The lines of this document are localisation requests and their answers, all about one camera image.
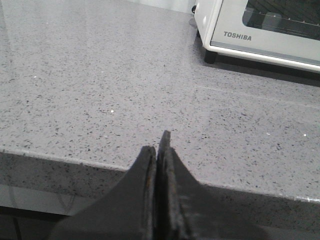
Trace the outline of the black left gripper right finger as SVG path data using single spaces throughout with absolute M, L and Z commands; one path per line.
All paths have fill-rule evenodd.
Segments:
M 319 239 L 319 204 L 201 184 L 170 141 L 171 134 L 165 131 L 157 162 L 159 186 L 166 201 L 168 239 Z

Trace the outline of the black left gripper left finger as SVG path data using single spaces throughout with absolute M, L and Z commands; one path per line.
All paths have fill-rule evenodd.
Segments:
M 152 240 L 156 150 L 144 146 L 123 178 L 101 199 L 60 221 L 50 240 Z

